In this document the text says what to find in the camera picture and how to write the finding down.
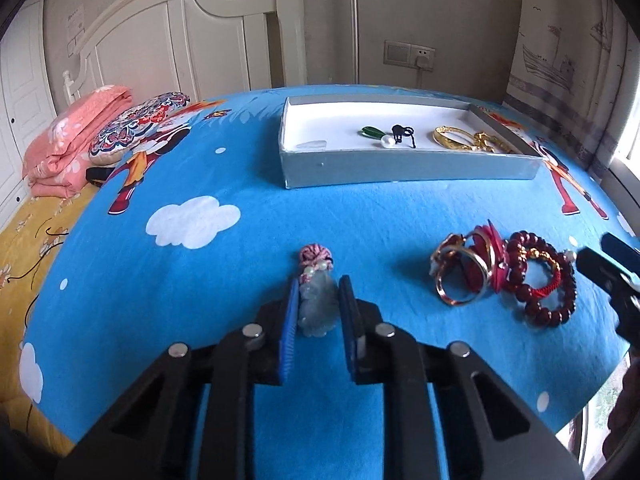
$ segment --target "power cord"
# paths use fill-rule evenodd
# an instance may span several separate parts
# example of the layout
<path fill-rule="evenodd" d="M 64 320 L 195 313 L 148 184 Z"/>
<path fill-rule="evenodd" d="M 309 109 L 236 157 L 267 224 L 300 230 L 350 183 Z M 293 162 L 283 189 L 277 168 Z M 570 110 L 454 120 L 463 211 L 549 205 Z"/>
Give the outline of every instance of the power cord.
<path fill-rule="evenodd" d="M 426 56 L 418 56 L 415 58 L 415 65 L 418 67 L 418 73 L 415 77 L 415 85 L 422 88 L 422 72 L 429 68 L 429 58 Z"/>

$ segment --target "wall outlet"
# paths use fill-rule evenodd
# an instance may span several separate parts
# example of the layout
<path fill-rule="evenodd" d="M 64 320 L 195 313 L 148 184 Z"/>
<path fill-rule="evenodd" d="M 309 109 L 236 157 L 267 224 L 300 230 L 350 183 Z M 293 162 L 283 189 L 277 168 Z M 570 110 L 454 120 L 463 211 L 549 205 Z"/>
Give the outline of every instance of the wall outlet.
<path fill-rule="evenodd" d="M 427 58 L 427 66 L 424 70 L 433 70 L 436 50 L 429 46 L 401 43 L 400 41 L 385 41 L 385 55 L 383 62 L 389 65 L 405 66 L 408 68 L 420 68 L 417 65 L 419 56 Z"/>

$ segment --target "bedpost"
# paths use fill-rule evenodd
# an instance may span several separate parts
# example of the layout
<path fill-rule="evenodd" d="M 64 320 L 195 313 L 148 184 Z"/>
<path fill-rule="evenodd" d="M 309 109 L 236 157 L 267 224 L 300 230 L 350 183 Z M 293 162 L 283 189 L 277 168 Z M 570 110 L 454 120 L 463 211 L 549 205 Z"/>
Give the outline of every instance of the bedpost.
<path fill-rule="evenodd" d="M 306 85 L 305 7 L 303 0 L 276 0 L 285 86 Z"/>
<path fill-rule="evenodd" d="M 65 99 L 66 99 L 66 104 L 70 105 L 72 102 L 74 102 L 76 100 L 76 98 L 74 97 L 74 95 L 71 93 L 71 85 L 74 83 L 74 81 L 71 79 L 71 74 L 69 73 L 69 70 L 65 70 L 62 73 L 62 78 L 65 80 Z"/>

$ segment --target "white cabinet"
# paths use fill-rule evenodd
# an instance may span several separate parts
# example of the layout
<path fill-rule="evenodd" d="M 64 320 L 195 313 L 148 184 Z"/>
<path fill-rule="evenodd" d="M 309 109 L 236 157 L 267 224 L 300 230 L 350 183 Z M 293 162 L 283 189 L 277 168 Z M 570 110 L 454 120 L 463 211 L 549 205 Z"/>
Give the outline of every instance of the white cabinet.
<path fill-rule="evenodd" d="M 27 0 L 0 41 L 0 229 L 28 188 L 22 156 L 55 118 L 42 39 L 44 0 Z"/>

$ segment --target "pink knot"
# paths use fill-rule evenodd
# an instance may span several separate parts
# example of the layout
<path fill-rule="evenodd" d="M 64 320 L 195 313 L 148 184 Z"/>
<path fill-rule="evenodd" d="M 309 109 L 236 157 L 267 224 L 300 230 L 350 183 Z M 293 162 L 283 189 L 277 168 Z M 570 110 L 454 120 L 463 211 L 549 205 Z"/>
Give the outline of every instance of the pink knot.
<path fill-rule="evenodd" d="M 299 259 L 302 269 L 311 267 L 315 271 L 320 261 L 326 262 L 326 270 L 332 270 L 334 268 L 334 259 L 331 256 L 331 251 L 326 247 L 322 247 L 320 244 L 305 245 L 300 249 Z M 300 274 L 300 283 L 310 282 L 312 275 L 313 273 L 307 274 L 303 272 Z"/>

